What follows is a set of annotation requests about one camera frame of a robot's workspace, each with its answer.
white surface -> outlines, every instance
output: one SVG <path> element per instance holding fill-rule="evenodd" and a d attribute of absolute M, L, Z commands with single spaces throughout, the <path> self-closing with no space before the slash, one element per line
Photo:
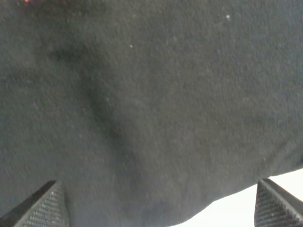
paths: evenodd
<path fill-rule="evenodd" d="M 303 200 L 303 169 L 271 177 L 274 182 Z M 213 202 L 189 221 L 174 227 L 254 227 L 257 185 Z"/>

textured black object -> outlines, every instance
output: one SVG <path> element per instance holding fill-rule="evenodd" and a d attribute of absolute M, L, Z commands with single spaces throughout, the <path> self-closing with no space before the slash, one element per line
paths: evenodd
<path fill-rule="evenodd" d="M 0 218 L 0 227 L 68 227 L 60 182 L 50 181 Z"/>
<path fill-rule="evenodd" d="M 255 227 L 303 227 L 303 203 L 269 179 L 258 183 Z"/>
<path fill-rule="evenodd" d="M 303 165 L 303 1 L 0 3 L 0 216 L 163 227 Z"/>

white background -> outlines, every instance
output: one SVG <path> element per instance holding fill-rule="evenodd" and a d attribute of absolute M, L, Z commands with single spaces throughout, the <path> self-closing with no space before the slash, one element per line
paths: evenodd
<path fill-rule="evenodd" d="M 274 182 L 303 200 L 303 169 L 271 177 Z M 174 227 L 254 227 L 257 185 L 213 202 L 189 221 Z"/>

